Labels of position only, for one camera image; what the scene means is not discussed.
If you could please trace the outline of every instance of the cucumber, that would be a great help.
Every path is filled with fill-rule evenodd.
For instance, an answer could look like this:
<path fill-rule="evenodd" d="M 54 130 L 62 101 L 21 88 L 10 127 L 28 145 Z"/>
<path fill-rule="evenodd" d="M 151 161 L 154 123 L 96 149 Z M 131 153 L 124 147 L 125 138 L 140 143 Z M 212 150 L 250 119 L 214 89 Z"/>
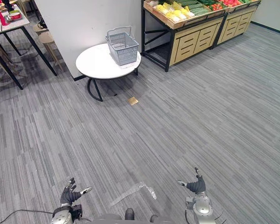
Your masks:
<path fill-rule="evenodd" d="M 183 0 L 183 1 L 177 1 L 177 3 L 180 3 L 182 5 L 182 7 L 188 6 L 188 5 L 194 5 L 197 4 L 197 1 L 193 1 L 193 0 Z"/>
<path fill-rule="evenodd" d="M 177 0 L 176 2 L 177 2 L 177 3 L 181 3 L 181 4 L 187 3 L 187 6 L 188 6 L 188 5 L 194 5 L 194 4 L 197 4 L 197 3 L 198 3 L 198 2 L 195 1 L 195 0 Z"/>
<path fill-rule="evenodd" d="M 200 12 L 194 13 L 194 14 L 195 14 L 195 16 L 198 16 L 198 15 L 203 15 L 203 14 L 206 14 L 206 13 L 209 13 L 209 11 L 208 10 L 204 10 L 204 11 L 200 11 Z"/>
<path fill-rule="evenodd" d="M 190 10 L 190 12 L 195 14 L 195 13 L 199 13 L 199 12 L 204 11 L 204 10 L 205 10 L 204 8 L 194 8 L 194 9 Z"/>
<path fill-rule="evenodd" d="M 201 8 L 203 7 L 203 4 L 195 4 L 195 5 L 188 5 L 189 9 L 194 9 L 194 8 Z"/>

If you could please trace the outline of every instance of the black metal frame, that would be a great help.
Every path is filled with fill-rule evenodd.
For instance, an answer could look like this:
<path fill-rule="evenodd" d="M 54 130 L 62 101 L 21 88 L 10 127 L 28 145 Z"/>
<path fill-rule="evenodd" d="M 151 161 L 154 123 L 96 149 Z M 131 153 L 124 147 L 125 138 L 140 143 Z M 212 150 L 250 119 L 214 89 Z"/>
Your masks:
<path fill-rule="evenodd" d="M 132 71 L 131 73 L 134 72 L 135 75 L 138 75 L 138 67 L 135 68 L 134 71 Z M 103 99 L 102 99 L 101 93 L 99 92 L 99 89 L 98 89 L 98 85 L 97 85 L 96 80 L 112 80 L 112 79 L 117 79 L 117 78 L 101 79 L 101 78 L 91 78 L 91 77 L 90 77 L 90 78 L 88 79 L 88 82 L 87 82 L 87 91 L 88 91 L 88 93 L 91 95 L 92 98 L 96 99 L 97 101 L 102 102 Z M 95 87 L 95 89 L 96 89 L 96 91 L 97 91 L 97 93 L 98 93 L 98 97 L 94 96 L 93 93 L 92 93 L 91 90 L 90 90 L 90 83 L 91 83 L 91 81 L 93 81 L 94 87 Z"/>
<path fill-rule="evenodd" d="M 16 46 L 14 45 L 14 43 L 11 41 L 11 39 L 9 38 L 9 36 L 7 35 L 7 33 L 3 33 L 3 35 L 4 35 L 5 38 L 8 40 L 8 42 L 10 43 L 10 45 L 14 48 L 14 50 L 18 53 L 18 55 L 21 56 L 19 50 L 16 48 Z"/>
<path fill-rule="evenodd" d="M 52 68 L 52 66 L 50 65 L 50 63 L 48 62 L 48 60 L 46 59 L 46 57 L 43 55 L 42 51 L 38 48 L 38 46 L 36 45 L 35 41 L 33 40 L 33 38 L 30 36 L 29 32 L 26 30 L 26 28 L 24 26 L 21 27 L 16 27 L 7 31 L 2 31 L 0 32 L 0 34 L 6 34 L 8 32 L 17 30 L 17 29 L 21 29 L 23 31 L 23 33 L 25 34 L 25 36 L 28 38 L 28 40 L 30 41 L 30 43 L 32 44 L 32 46 L 35 48 L 35 50 L 37 51 L 37 53 L 41 56 L 41 58 L 43 59 L 43 61 L 46 63 L 46 65 L 48 66 L 48 68 L 52 71 L 52 73 L 57 76 L 57 73 L 54 71 L 54 69 Z M 0 56 L 0 63 L 2 64 L 3 68 L 6 70 L 6 72 L 9 74 L 9 76 L 13 79 L 13 81 L 17 84 L 17 86 L 23 90 L 23 87 L 21 86 L 21 84 L 19 83 L 19 81 L 17 80 L 17 78 L 14 76 L 14 74 L 12 73 L 12 71 L 10 70 L 10 68 L 7 66 L 7 64 L 5 63 L 5 61 L 2 59 L 2 57 Z"/>
<path fill-rule="evenodd" d="M 144 0 L 141 0 L 141 33 L 142 33 L 142 40 L 141 40 L 141 55 L 148 58 L 150 61 L 152 61 L 153 63 L 157 64 L 158 66 L 162 67 L 165 69 L 165 72 L 168 72 L 169 71 L 169 67 L 170 67 L 170 59 L 171 59 L 171 55 L 172 55 L 172 48 L 173 48 L 173 44 L 174 44 L 174 38 L 175 38 L 175 34 L 177 32 L 180 32 L 180 31 L 183 31 L 185 29 L 188 29 L 188 28 L 191 28 L 191 27 L 194 27 L 194 26 L 197 26 L 197 25 L 200 25 L 200 24 L 203 24 L 203 23 L 206 23 L 206 22 L 209 22 L 209 21 L 212 21 L 212 20 L 215 20 L 215 19 L 218 19 L 218 18 L 221 18 L 223 16 L 226 16 L 227 13 L 221 13 L 219 15 L 216 15 L 216 16 L 213 16 L 211 18 L 209 18 L 208 15 L 206 15 L 205 19 L 204 20 L 201 20 L 201 21 L 198 21 L 198 22 L 193 22 L 189 25 L 186 25 L 186 26 L 183 26 L 183 27 L 180 27 L 180 28 L 177 28 L 177 29 L 172 29 L 170 28 L 168 25 L 166 25 L 163 21 L 161 21 L 159 18 L 157 18 L 155 15 L 153 15 L 151 12 L 149 12 L 148 10 L 146 10 L 144 7 L 143 7 L 143 4 L 144 4 Z M 155 20 L 157 20 L 165 29 L 159 29 L 159 30 L 150 30 L 150 31 L 146 31 L 145 30 L 145 22 L 146 22 L 146 12 L 148 12 Z M 146 34 L 152 34 L 152 33 L 160 33 L 162 32 L 160 35 L 152 38 L 151 40 L 145 42 L 145 35 Z M 148 50 L 145 50 L 145 46 L 157 39 L 159 39 L 160 37 L 162 37 L 163 35 L 167 34 L 167 33 L 170 33 L 170 41 L 165 43 L 165 44 L 161 44 L 159 46 L 156 46 L 152 49 L 148 49 Z M 163 47 L 165 45 L 169 44 L 169 52 L 167 54 L 167 58 L 165 59 L 166 62 L 163 62 L 161 61 L 160 59 L 156 58 L 155 56 L 153 56 L 152 54 L 150 54 L 150 52 L 153 52 L 154 50 L 160 48 L 160 47 Z"/>

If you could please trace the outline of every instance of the wooden drawer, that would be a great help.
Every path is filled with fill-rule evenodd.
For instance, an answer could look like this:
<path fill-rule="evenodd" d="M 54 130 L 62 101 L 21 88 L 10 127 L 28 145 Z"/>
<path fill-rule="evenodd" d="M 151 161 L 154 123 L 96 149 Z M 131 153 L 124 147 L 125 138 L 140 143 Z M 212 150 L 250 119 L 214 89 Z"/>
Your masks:
<path fill-rule="evenodd" d="M 241 17 L 241 22 L 249 22 L 251 16 L 252 16 L 253 12 L 250 12 L 250 13 L 247 13 L 247 14 L 244 14 L 242 15 Z"/>
<path fill-rule="evenodd" d="M 226 29 L 225 29 L 224 33 L 222 33 L 222 35 L 223 35 L 222 42 L 227 41 L 234 37 L 234 34 L 237 30 L 240 19 L 241 19 L 241 16 L 238 16 L 236 18 L 233 18 L 233 19 L 230 19 L 227 21 Z"/>
<path fill-rule="evenodd" d="M 256 9 L 257 6 L 252 6 L 245 10 L 229 14 L 223 26 L 218 44 L 244 33 L 248 29 L 252 15 Z"/>
<path fill-rule="evenodd" d="M 241 16 L 241 19 L 239 21 L 239 24 L 238 24 L 238 27 L 237 27 L 237 30 L 236 30 L 234 36 L 242 34 L 243 32 L 246 31 L 247 26 L 249 26 L 249 24 L 250 24 L 252 14 L 253 14 L 253 12 L 247 13 L 247 14 L 244 14 Z"/>
<path fill-rule="evenodd" d="M 211 27 L 205 28 L 200 31 L 198 41 L 194 50 L 194 54 L 207 49 L 211 46 L 212 39 L 215 33 L 217 25 L 213 25 Z"/>
<path fill-rule="evenodd" d="M 194 54 L 194 49 L 199 37 L 199 31 L 180 38 L 175 62 L 180 62 Z"/>
<path fill-rule="evenodd" d="M 174 36 L 170 66 L 209 48 L 219 31 L 222 18 L 179 31 Z"/>

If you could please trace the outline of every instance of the wooden crate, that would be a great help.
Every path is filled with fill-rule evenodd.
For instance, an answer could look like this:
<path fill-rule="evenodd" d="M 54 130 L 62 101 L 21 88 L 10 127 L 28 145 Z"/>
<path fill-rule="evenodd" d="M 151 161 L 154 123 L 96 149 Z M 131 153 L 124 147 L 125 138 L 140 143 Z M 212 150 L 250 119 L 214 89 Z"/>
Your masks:
<path fill-rule="evenodd" d="M 240 10 L 240 9 L 243 9 L 243 8 L 248 8 L 248 7 L 255 6 L 255 5 L 259 4 L 260 2 L 261 2 L 261 0 L 252 0 L 249 3 L 241 4 L 239 6 L 227 7 L 226 12 L 228 12 L 228 13 L 236 12 L 237 10 Z"/>
<path fill-rule="evenodd" d="M 239 12 L 229 14 L 223 26 L 218 44 L 244 33 L 248 29 L 252 15 L 256 9 L 257 6 L 253 6 Z"/>
<path fill-rule="evenodd" d="M 174 37 L 170 65 L 212 46 L 222 21 L 223 17 L 177 32 Z"/>
<path fill-rule="evenodd" d="M 208 18 L 214 17 L 214 16 L 218 16 L 221 14 L 224 14 L 226 12 L 226 9 L 221 9 L 218 11 L 211 11 L 209 8 L 207 8 L 206 6 L 204 6 L 206 9 L 208 9 L 210 12 L 203 14 L 203 15 L 199 15 L 199 16 L 195 16 L 192 17 L 190 19 L 186 19 L 183 21 L 179 21 L 179 22 L 174 22 L 171 19 L 167 18 L 163 13 L 159 12 L 158 10 L 156 10 L 153 6 L 151 6 L 149 4 L 149 2 L 151 2 L 152 0 L 146 0 L 143 3 L 143 7 L 149 11 L 151 14 L 153 14 L 154 16 L 156 16 L 159 20 L 161 20 L 162 22 L 164 22 L 167 26 L 169 26 L 171 29 L 177 29 L 180 27 L 184 27 L 187 26 L 189 24 L 193 24 L 199 21 L 203 21 L 206 20 Z"/>

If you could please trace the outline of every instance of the table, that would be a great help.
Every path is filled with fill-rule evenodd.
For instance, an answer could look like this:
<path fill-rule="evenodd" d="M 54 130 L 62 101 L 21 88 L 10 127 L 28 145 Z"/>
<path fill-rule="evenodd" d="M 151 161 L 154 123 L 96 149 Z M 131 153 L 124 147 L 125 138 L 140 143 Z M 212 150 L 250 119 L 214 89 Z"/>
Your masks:
<path fill-rule="evenodd" d="M 17 5 L 14 6 L 15 10 L 19 10 L 19 7 Z M 23 31 L 23 33 L 25 34 L 25 36 L 28 38 L 28 40 L 30 41 L 30 43 L 33 45 L 33 47 L 35 48 L 35 50 L 37 51 L 37 53 L 41 56 L 41 58 L 43 59 L 43 61 L 46 63 L 46 65 L 48 66 L 48 68 L 52 71 L 52 73 L 57 76 L 56 72 L 54 71 L 54 69 L 52 68 L 52 66 L 50 65 L 50 63 L 48 62 L 48 60 L 46 59 L 46 57 L 43 55 L 43 53 L 41 52 L 41 50 L 38 48 L 38 46 L 36 45 L 35 41 L 33 40 L 33 38 L 30 36 L 30 34 L 28 33 L 28 31 L 26 30 L 26 28 L 24 27 L 24 25 L 29 24 L 29 20 L 22 14 L 22 19 L 18 20 L 18 21 L 13 21 L 11 22 L 9 25 L 7 26 L 2 26 L 1 22 L 0 22 L 0 34 L 6 34 L 7 32 L 11 32 L 17 29 L 21 29 Z M 8 15 L 8 12 L 4 12 L 2 13 L 3 16 Z M 9 74 L 9 76 L 13 79 L 13 81 L 18 85 L 18 87 L 23 90 L 23 87 L 21 86 L 21 84 L 19 83 L 19 81 L 17 80 L 17 78 L 14 76 L 14 74 L 12 73 L 12 71 L 9 69 L 9 67 L 6 65 L 5 61 L 2 59 L 2 57 L 0 56 L 0 63 L 2 64 L 2 66 L 4 67 L 4 69 L 7 71 L 7 73 Z"/>
<path fill-rule="evenodd" d="M 141 62 L 140 53 L 137 53 L 137 61 L 134 63 L 119 66 L 112 58 L 107 43 L 100 44 L 88 48 L 83 51 L 76 60 L 76 67 L 85 76 L 89 77 L 87 90 L 89 94 L 98 101 L 103 101 L 96 83 L 97 79 L 114 79 L 126 76 L 132 72 L 138 75 L 138 67 Z M 93 84 L 98 93 L 98 98 L 95 97 L 90 90 L 90 83 Z"/>

